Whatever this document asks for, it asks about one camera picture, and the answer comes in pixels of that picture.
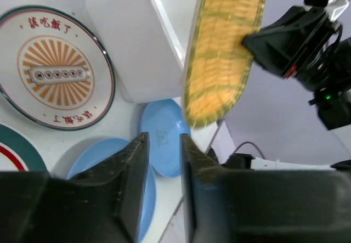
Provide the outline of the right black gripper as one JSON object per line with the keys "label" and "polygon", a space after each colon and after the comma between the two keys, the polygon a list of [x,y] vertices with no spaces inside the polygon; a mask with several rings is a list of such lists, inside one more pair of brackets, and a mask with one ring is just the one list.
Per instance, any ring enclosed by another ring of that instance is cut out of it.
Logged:
{"label": "right black gripper", "polygon": [[295,78],[313,93],[309,105],[327,130],[350,124],[346,70],[338,61],[343,27],[323,8],[292,6],[276,22],[246,35],[242,45],[271,74]]}

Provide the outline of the orange sunburst white plate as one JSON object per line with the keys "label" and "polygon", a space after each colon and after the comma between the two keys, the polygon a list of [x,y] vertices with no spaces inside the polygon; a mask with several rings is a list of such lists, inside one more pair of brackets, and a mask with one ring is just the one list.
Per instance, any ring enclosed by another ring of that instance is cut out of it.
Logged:
{"label": "orange sunburst white plate", "polygon": [[96,35],[62,11],[23,5],[1,15],[1,94],[41,126],[77,131],[98,123],[116,91]]}

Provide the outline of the green red rimmed white plate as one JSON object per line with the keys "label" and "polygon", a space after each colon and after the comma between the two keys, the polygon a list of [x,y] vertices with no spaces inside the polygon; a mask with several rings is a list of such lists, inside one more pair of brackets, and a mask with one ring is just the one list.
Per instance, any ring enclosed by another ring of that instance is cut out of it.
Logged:
{"label": "green red rimmed white plate", "polygon": [[13,166],[11,171],[47,171],[41,154],[20,131],[1,123],[1,156]]}

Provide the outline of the blue plastic plate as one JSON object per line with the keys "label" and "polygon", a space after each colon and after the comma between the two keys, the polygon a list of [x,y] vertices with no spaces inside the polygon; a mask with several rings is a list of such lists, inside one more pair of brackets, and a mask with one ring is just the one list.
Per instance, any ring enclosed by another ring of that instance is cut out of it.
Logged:
{"label": "blue plastic plate", "polygon": [[133,242],[142,242],[156,207],[148,134],[141,133],[130,142],[107,138],[94,143],[73,163],[67,179],[92,180],[98,184],[117,180],[117,189],[110,196],[114,203],[112,212]]}
{"label": "blue plastic plate", "polygon": [[180,176],[180,135],[191,135],[180,106],[173,99],[148,103],[139,131],[149,134],[149,164],[153,169],[163,177]]}

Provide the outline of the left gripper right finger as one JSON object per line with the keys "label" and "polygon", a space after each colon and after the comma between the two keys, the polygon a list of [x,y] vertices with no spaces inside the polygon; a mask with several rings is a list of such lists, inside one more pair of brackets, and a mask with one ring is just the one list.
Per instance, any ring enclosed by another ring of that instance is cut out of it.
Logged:
{"label": "left gripper right finger", "polygon": [[227,168],[180,137],[186,242],[350,242],[350,173]]}

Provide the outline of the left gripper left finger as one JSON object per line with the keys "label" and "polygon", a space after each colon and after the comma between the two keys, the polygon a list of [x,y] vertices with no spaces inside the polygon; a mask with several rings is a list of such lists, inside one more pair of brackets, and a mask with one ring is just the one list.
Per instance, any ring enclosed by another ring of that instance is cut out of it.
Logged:
{"label": "left gripper left finger", "polygon": [[133,242],[112,210],[117,180],[1,173],[1,242]]}

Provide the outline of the yellow green rectangular plate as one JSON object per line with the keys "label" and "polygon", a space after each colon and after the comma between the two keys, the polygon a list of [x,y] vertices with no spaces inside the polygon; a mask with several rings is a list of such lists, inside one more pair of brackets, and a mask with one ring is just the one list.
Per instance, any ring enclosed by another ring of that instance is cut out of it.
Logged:
{"label": "yellow green rectangular plate", "polygon": [[260,30],[265,0],[197,0],[183,72],[188,125],[204,128],[227,114],[245,90],[253,55],[241,44]]}

